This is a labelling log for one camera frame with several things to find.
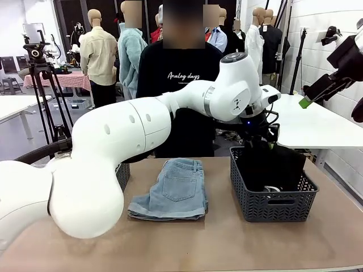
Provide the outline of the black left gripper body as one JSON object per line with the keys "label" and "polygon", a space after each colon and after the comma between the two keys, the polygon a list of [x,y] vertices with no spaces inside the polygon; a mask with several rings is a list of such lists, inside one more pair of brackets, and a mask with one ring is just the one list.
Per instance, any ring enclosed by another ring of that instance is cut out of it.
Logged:
{"label": "black left gripper body", "polygon": [[269,143],[275,143],[280,131],[280,124],[277,123],[278,118],[277,112],[261,112],[254,117],[240,118],[242,124],[240,137],[246,141],[264,139]]}

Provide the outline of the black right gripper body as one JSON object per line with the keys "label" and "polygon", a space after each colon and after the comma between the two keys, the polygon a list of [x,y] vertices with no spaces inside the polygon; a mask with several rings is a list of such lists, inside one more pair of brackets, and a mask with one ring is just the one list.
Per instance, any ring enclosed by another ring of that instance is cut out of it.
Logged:
{"label": "black right gripper body", "polygon": [[355,35],[348,36],[327,58],[336,69],[330,79],[337,82],[350,79],[362,82],[362,53],[355,42]]}

